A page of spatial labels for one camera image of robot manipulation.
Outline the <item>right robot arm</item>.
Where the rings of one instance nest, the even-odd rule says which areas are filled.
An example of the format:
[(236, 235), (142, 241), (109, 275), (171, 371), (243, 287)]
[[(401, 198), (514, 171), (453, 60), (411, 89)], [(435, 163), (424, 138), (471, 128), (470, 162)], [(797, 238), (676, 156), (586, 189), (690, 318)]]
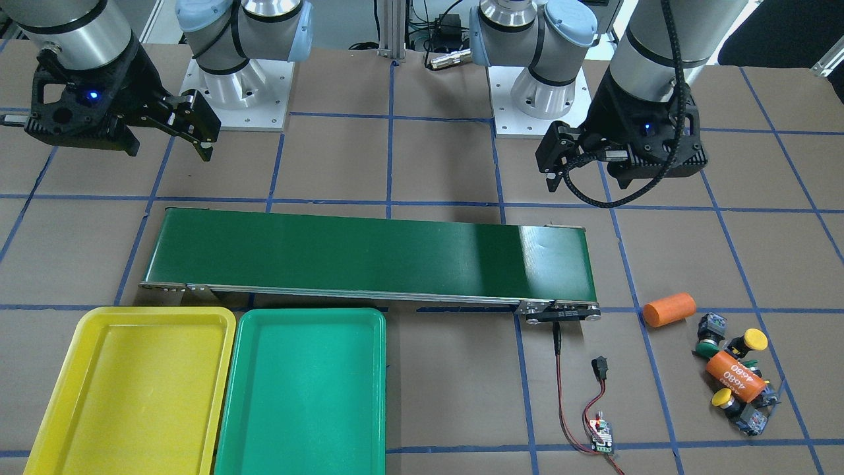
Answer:
[(217, 109), (265, 96), (257, 62), (302, 62), (313, 44), (307, 1), (178, 1), (202, 85), (172, 94), (115, 2), (3, 1), (2, 9), (38, 46), (30, 112), (3, 115), (3, 126), (52, 146), (129, 156), (140, 147), (133, 127), (155, 127), (207, 162), (222, 126)]

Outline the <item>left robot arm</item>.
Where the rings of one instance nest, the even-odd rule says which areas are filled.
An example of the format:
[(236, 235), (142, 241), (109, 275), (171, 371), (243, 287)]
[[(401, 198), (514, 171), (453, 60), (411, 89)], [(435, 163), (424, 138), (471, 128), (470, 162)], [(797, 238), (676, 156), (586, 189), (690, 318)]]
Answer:
[(587, 51), (599, 42), (597, 3), (479, 1), (469, 13), (473, 62), (519, 67), (510, 98), (551, 121), (535, 151), (547, 189), (610, 208), (666, 178), (708, 165), (690, 91), (740, 1), (639, 1), (578, 126), (562, 121)]

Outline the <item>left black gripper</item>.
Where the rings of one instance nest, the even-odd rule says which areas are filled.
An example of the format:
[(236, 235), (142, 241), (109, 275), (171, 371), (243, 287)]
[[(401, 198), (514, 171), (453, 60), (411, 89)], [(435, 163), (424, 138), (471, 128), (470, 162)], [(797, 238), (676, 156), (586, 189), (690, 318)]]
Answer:
[[(621, 189), (626, 189), (634, 179), (656, 177), (677, 144), (677, 106), (673, 94), (668, 102), (649, 102), (622, 90), (612, 78), (602, 79), (584, 123), (573, 127), (565, 121), (552, 121), (535, 151), (537, 169), (546, 175), (548, 192), (557, 192), (564, 175), (576, 167), (574, 159), (580, 155), (578, 141), (585, 152), (625, 152), (624, 160), (608, 165), (609, 174)], [(684, 120), (683, 137), (677, 158), (667, 171), (668, 178), (690, 177), (709, 163), (700, 138), (699, 111), (688, 86)]]

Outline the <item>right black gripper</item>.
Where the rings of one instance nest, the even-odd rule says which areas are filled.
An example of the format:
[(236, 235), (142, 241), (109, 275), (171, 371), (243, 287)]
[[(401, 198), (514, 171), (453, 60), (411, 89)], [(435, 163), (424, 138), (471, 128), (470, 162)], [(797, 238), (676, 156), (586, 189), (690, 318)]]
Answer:
[(88, 70), (59, 63), (57, 46), (43, 46), (32, 81), (24, 132), (60, 147), (123, 151), (136, 156), (131, 127), (154, 127), (193, 145), (210, 162), (222, 123), (196, 90), (171, 94), (135, 34), (111, 63)]

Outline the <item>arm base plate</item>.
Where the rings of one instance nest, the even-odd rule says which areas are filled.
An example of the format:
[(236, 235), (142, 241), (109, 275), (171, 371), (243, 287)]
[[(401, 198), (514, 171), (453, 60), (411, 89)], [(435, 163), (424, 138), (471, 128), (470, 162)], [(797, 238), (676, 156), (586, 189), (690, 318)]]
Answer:
[(536, 139), (552, 121), (577, 127), (585, 121), (591, 94), (583, 69), (572, 84), (554, 88), (534, 81), (525, 67), (488, 67), (489, 97), (498, 137)]
[(223, 131), (282, 132), (296, 63), (252, 59), (231, 75), (211, 75), (190, 60), (182, 90), (198, 90)]

